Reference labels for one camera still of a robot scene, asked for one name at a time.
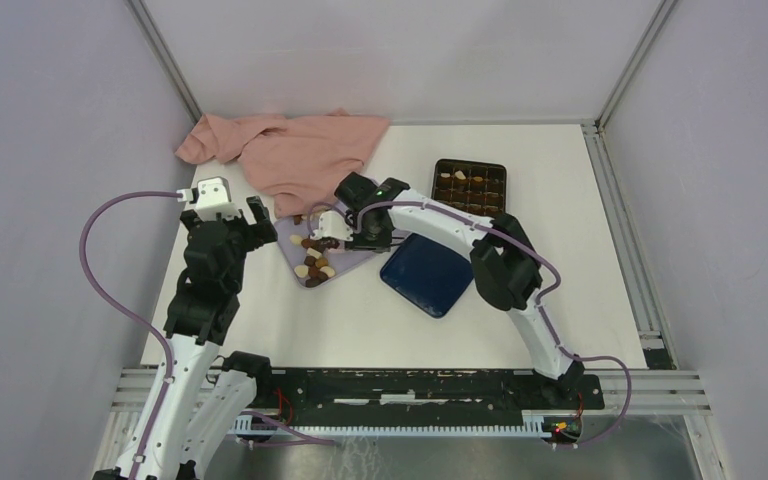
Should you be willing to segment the dark blue chocolate box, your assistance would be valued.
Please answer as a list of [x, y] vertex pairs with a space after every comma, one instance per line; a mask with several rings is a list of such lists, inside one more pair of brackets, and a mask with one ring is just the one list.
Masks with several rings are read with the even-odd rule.
[[[456, 171], [462, 171], [466, 179], [456, 179]], [[474, 176], [485, 181], [472, 183]], [[439, 159], [434, 167], [431, 198], [472, 215], [498, 217], [507, 210], [507, 170], [494, 163]]]

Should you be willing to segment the pink handled metal tongs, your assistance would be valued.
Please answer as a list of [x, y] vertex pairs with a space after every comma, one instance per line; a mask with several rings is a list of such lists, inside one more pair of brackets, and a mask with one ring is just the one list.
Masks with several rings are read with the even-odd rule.
[[326, 252], [331, 250], [342, 250], [344, 248], [343, 242], [334, 238], [323, 238], [316, 240], [313, 243], [313, 248], [319, 252]]

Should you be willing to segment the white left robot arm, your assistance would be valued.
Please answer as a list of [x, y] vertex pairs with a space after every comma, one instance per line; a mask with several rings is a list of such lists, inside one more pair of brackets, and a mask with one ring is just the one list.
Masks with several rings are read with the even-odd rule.
[[187, 246], [167, 320], [150, 332], [164, 359], [131, 440], [114, 467], [96, 479], [200, 479], [234, 419], [247, 407], [262, 407], [274, 394], [270, 361], [234, 352], [226, 357], [213, 393], [196, 404], [240, 302], [248, 253], [273, 243], [276, 230], [257, 196], [246, 203], [247, 222], [231, 201], [207, 203], [201, 193], [180, 221]]

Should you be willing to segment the lilac plastic tray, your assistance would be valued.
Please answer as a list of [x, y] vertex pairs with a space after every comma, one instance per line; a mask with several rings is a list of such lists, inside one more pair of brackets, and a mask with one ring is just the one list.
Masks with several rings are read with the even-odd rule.
[[[314, 208], [314, 220], [311, 225], [308, 225], [306, 218], [298, 220], [295, 217], [284, 217], [274, 222], [278, 235], [276, 244], [290, 270], [290, 277], [299, 286], [304, 288], [315, 288], [327, 280], [339, 278], [341, 275], [367, 262], [375, 255], [374, 253], [367, 252], [346, 251], [344, 248], [339, 251], [318, 251], [318, 254], [310, 255], [309, 249], [312, 248], [308, 241], [310, 230], [317, 223], [317, 216], [326, 209], [326, 206]], [[309, 267], [306, 278], [298, 278], [295, 275], [294, 268], [298, 265]], [[319, 269], [323, 266], [334, 268], [336, 275], [331, 279], [322, 275]]]

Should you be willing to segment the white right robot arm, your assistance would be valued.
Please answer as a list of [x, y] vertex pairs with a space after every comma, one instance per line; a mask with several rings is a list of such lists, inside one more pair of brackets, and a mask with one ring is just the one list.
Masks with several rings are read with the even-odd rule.
[[419, 235], [469, 262], [475, 287], [491, 307], [505, 312], [540, 378], [537, 392], [551, 408], [562, 408], [578, 393], [582, 362], [568, 351], [546, 311], [544, 299], [561, 283], [558, 270], [533, 248], [519, 221], [468, 214], [388, 178], [377, 184], [358, 173], [335, 190], [347, 209], [351, 250], [384, 251], [392, 234]]

